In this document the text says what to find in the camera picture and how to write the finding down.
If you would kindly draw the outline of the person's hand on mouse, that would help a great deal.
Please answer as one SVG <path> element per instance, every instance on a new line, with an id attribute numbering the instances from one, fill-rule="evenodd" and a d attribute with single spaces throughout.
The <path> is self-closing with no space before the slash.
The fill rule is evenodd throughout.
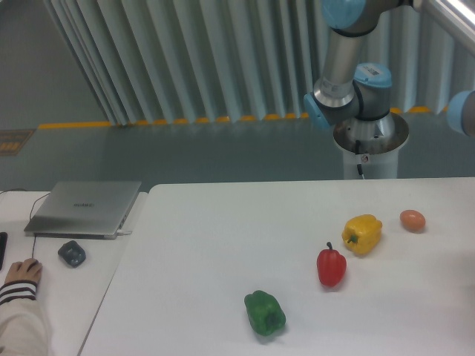
<path id="1" fill-rule="evenodd" d="M 11 265 L 4 280 L 5 286 L 37 287 L 42 278 L 43 265 L 34 258 Z"/>

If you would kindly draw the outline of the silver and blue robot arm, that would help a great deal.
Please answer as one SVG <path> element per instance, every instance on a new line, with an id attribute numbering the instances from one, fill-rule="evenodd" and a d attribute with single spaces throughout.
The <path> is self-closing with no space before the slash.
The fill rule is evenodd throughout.
<path id="1" fill-rule="evenodd" d="M 367 79 L 358 63 L 364 39 L 376 29 L 382 13 L 398 7 L 428 13 L 469 52 L 474 51 L 473 1 L 322 1 L 331 29 L 324 69 L 312 92 L 304 97 L 309 117 L 325 128 L 347 119 L 371 122 L 390 112 L 391 75 Z"/>

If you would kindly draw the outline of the cream sleeve forearm striped cuff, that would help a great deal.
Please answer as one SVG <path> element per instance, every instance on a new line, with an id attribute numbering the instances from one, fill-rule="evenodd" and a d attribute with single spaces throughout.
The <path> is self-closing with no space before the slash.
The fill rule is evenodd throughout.
<path id="1" fill-rule="evenodd" d="M 27 280 L 1 287 L 1 354 L 47 355 L 48 333 L 37 283 Z"/>

